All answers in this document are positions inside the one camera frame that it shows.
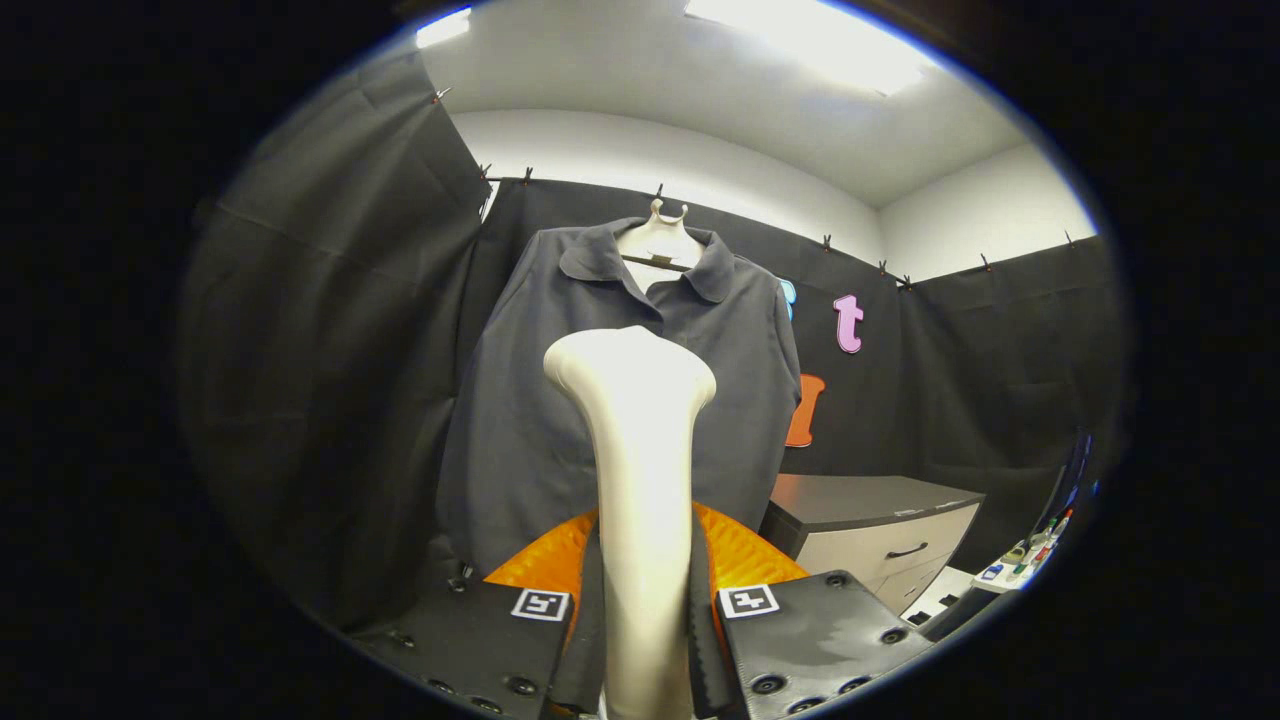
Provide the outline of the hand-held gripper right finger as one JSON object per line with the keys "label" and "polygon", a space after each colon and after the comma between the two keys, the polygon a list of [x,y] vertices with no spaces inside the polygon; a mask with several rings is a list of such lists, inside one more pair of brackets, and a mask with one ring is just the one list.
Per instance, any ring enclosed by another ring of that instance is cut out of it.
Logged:
{"label": "hand-held gripper right finger", "polygon": [[929,648],[849,571],[804,571],[741,523],[694,505],[690,679],[699,717],[810,716],[867,693]]}

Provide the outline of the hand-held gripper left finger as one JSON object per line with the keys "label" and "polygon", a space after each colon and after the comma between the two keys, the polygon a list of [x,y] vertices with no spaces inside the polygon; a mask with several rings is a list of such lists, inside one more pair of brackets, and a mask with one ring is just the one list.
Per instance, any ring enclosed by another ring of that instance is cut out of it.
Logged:
{"label": "hand-held gripper left finger", "polygon": [[566,521],[483,575],[448,562],[419,600],[351,632],[428,697],[438,719],[594,715],[604,675],[596,514]]}

